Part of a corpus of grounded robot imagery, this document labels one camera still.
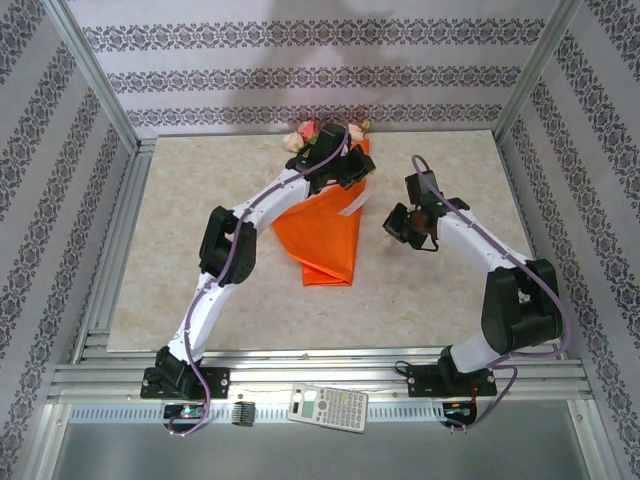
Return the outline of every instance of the black cable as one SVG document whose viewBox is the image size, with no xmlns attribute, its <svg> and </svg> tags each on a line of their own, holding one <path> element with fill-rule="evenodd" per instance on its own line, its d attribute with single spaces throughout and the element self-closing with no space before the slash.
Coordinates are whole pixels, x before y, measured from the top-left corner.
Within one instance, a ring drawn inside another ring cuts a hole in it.
<svg viewBox="0 0 640 480">
<path fill-rule="evenodd" d="M 435 248 L 419 248 L 418 250 L 421 250 L 423 252 L 437 252 L 438 250 L 440 250 L 440 245 L 436 243 L 433 237 L 430 236 L 429 238 L 431 239 L 431 243 L 433 243 L 433 246 Z"/>
<path fill-rule="evenodd" d="M 404 371 L 403 371 L 403 370 L 400 370 L 400 369 L 398 368 L 398 364 L 404 364 L 404 365 L 405 365 L 405 367 L 404 367 Z M 396 362 L 396 364 L 393 366 L 393 369 L 395 370 L 395 372 L 396 372 L 398 375 L 402 375 L 403 377 L 407 378 L 407 377 L 409 376 L 409 373 L 407 372 L 407 369 L 408 369 L 409 367 L 411 367 L 411 364 L 410 364 L 409 362 L 405 362 L 404 360 L 398 360 L 398 361 Z"/>
</svg>

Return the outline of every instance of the orange cloth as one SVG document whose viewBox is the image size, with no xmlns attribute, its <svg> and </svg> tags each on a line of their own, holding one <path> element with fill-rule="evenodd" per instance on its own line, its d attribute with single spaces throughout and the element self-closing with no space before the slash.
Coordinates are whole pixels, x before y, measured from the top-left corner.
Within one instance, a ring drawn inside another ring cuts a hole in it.
<svg viewBox="0 0 640 480">
<path fill-rule="evenodd" d="M 352 146 L 362 146 L 369 154 L 369 139 Z M 362 208 L 348 217 L 340 212 L 365 188 L 365 181 L 349 190 L 340 186 L 327 189 L 291 207 L 274 223 L 273 229 L 289 255 L 302 264 L 302 283 L 350 286 L 356 263 Z"/>
</svg>

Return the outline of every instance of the patterned wallpaper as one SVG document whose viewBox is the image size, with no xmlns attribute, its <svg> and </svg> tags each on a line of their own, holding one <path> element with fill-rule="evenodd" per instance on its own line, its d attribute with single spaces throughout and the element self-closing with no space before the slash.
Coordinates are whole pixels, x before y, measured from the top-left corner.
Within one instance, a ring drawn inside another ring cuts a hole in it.
<svg viewBox="0 0 640 480">
<path fill-rule="evenodd" d="M 640 478 L 640 2 L 588 1 L 502 152 L 536 254 L 552 259 L 623 478 Z"/>
<path fill-rule="evenodd" d="M 556 0 L 73 0 L 141 138 L 265 133 L 310 116 L 488 128 Z"/>
<path fill-rule="evenodd" d="M 20 478 L 128 161 L 35 0 L 0 5 L 0 479 Z"/>
</svg>

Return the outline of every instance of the artificial flower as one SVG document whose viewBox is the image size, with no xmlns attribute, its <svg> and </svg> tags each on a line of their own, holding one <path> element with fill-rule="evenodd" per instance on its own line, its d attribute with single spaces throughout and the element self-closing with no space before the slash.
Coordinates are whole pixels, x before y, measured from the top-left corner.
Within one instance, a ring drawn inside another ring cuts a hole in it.
<svg viewBox="0 0 640 480">
<path fill-rule="evenodd" d="M 305 143 L 311 140 L 311 138 L 318 135 L 318 127 L 313 120 L 306 120 L 298 126 L 298 133 L 302 135 Z"/>
<path fill-rule="evenodd" d="M 364 132 L 359 126 L 354 125 L 353 123 L 349 124 L 349 134 L 351 135 L 351 140 L 354 142 L 361 142 L 364 140 Z"/>
<path fill-rule="evenodd" d="M 302 147 L 304 147 L 304 139 L 298 132 L 291 132 L 282 139 L 285 150 L 293 153 L 298 153 Z"/>
</svg>

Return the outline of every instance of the marble surface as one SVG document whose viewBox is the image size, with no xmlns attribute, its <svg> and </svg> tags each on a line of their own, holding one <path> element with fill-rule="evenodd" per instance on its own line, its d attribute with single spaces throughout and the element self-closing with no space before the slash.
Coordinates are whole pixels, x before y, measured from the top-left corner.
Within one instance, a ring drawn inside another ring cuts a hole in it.
<svg viewBox="0 0 640 480">
<path fill-rule="evenodd" d="M 157 350 L 192 298 L 209 213 L 232 207 L 275 178 L 289 155 L 281 136 L 160 138 L 147 180 L 108 343 Z M 417 252 L 381 225 L 407 204 L 411 154 L 434 169 L 448 197 L 465 200 L 511 247 L 530 255 L 489 131 L 371 134 L 376 191 L 365 205 L 352 287 L 303 287 L 302 268 L 273 233 L 257 265 L 225 304 L 210 350 L 441 346 L 480 326 L 481 277 L 441 245 Z"/>
</svg>

